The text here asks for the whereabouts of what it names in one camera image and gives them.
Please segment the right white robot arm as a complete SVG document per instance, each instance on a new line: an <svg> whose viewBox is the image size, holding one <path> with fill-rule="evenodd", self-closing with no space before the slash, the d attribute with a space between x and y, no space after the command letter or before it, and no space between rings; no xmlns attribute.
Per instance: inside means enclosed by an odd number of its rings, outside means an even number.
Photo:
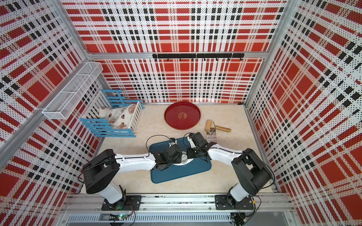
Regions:
<svg viewBox="0 0 362 226"><path fill-rule="evenodd" d="M274 173L254 150L235 151L215 142L208 143L201 133L190 133L187 136L190 147L187 150L189 159L207 158L233 167L239 182L230 188L227 195L216 197L218 210L241 209L244 201L264 188L270 180L275 180Z"/></svg>

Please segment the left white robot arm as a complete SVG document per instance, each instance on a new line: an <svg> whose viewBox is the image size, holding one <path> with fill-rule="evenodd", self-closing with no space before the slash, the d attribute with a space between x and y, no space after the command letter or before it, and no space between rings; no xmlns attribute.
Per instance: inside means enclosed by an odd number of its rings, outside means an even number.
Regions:
<svg viewBox="0 0 362 226"><path fill-rule="evenodd" d="M101 195L107 210L119 210L129 200L125 190L113 183L117 174L137 170L162 171L187 161L187 155L175 143L165 150L137 155L115 154L113 149L107 149L83 166L86 193Z"/></svg>

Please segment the teal plastic tray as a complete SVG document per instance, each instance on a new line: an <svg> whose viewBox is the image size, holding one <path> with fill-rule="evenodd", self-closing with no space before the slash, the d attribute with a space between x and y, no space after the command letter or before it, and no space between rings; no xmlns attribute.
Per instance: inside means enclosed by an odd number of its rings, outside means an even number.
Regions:
<svg viewBox="0 0 362 226"><path fill-rule="evenodd" d="M189 141L187 138L178 138L176 139L177 145L180 146L183 152L187 150L187 146L190 147ZM156 153L156 151L162 151L169 147L169 142L159 142L152 144L149 148L151 153ZM150 172L151 181L154 184L159 184L175 179L184 178L187 176L199 174L202 172L209 171L212 167L211 160L204 158L193 159L184 165L172 165L169 168L160 171L160 170L152 170Z"/></svg>

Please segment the white dough piece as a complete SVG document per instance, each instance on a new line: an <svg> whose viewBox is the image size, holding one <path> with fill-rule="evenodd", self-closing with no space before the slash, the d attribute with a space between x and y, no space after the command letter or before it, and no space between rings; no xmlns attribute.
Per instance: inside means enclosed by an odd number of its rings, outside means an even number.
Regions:
<svg viewBox="0 0 362 226"><path fill-rule="evenodd" d="M181 156L181 162L180 163L174 163L176 166L183 166L191 163L194 159L189 159L187 156L187 152L183 151L183 154Z"/></svg>

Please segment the wooden rolling pin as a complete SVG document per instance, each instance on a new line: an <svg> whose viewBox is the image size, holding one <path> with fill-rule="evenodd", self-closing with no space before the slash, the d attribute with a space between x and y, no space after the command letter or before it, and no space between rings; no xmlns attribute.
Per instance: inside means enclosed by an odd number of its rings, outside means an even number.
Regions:
<svg viewBox="0 0 362 226"><path fill-rule="evenodd" d="M221 126L216 126L214 124L214 122L212 120L207 120L206 121L206 127L205 127L205 131L208 135L212 134L213 132L215 132L216 130L219 131L223 131L223 132L228 132L230 133L232 130L229 128L225 128L225 127L221 127Z"/></svg>

